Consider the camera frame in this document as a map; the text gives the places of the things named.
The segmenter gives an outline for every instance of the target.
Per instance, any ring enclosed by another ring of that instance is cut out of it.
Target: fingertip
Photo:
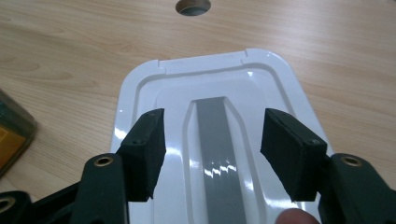
[[[311,214],[301,209],[290,208],[277,217],[276,224],[319,224],[319,222]]]

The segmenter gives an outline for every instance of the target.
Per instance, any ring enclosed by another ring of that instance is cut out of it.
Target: wooden table
[[[120,85],[148,60],[269,49],[290,63],[333,149],[369,161],[396,189],[396,2],[212,0],[0,2],[0,88],[38,122],[0,179],[34,200],[109,151]]]

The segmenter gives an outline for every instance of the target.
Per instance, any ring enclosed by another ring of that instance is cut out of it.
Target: yellow object
[[[9,163],[26,139],[0,126],[0,170]]]

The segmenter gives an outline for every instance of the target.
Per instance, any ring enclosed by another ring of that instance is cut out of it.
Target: table hole
[[[210,9],[209,0],[180,0],[176,4],[176,11],[183,16],[199,16]]]

